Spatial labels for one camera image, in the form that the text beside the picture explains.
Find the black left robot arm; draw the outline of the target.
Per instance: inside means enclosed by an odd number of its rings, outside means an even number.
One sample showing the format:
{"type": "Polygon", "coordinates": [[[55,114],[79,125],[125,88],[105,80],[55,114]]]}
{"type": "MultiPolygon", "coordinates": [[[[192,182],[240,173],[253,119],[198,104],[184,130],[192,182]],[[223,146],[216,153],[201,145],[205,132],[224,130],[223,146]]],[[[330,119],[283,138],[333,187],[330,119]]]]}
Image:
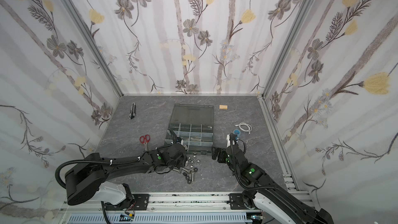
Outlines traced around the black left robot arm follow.
{"type": "Polygon", "coordinates": [[[91,200],[105,182],[131,174],[166,174],[180,169],[187,161],[187,150],[180,143],[145,151],[138,157],[103,158],[98,152],[84,159],[58,166],[55,179],[66,190],[68,205],[91,200]]]}

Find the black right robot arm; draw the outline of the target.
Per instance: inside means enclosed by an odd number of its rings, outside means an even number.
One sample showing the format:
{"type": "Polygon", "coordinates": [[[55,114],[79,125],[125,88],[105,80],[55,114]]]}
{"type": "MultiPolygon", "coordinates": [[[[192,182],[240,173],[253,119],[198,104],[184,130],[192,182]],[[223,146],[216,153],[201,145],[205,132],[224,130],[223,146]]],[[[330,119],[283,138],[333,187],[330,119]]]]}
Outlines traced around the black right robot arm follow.
{"type": "Polygon", "coordinates": [[[225,163],[244,189],[243,204],[258,208],[281,224],[332,224],[331,214],[308,206],[279,186],[259,166],[249,162],[244,152],[234,144],[227,148],[213,148],[212,159],[225,163]]]}

